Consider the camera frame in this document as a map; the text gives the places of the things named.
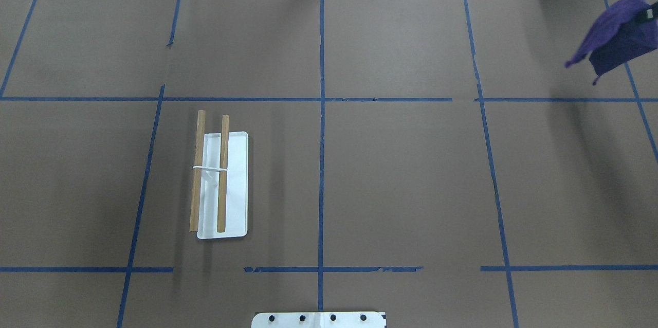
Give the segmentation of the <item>purple towel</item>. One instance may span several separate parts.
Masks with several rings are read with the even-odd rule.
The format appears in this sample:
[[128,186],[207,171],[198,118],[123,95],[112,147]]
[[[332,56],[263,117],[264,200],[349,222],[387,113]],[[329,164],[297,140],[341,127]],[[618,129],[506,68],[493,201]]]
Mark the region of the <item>purple towel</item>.
[[653,3],[647,0],[618,0],[592,24],[580,46],[564,63],[570,68],[589,59],[596,78],[618,66],[657,49],[656,20],[639,23],[639,12]]

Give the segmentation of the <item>white towel rack base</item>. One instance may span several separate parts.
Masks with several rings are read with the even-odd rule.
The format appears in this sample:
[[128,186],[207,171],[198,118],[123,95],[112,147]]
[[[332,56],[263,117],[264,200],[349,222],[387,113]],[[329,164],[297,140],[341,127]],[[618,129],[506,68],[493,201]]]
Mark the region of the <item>white towel rack base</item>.
[[204,135],[204,157],[200,171],[199,228],[200,240],[239,238],[248,233],[249,136],[245,132],[228,134],[226,230],[217,230],[222,136]]

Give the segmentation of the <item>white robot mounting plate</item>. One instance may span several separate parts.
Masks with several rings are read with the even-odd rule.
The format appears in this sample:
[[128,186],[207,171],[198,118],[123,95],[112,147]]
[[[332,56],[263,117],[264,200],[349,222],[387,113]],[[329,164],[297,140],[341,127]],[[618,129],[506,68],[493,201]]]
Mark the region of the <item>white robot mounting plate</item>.
[[258,313],[251,327],[386,327],[384,312],[270,312]]

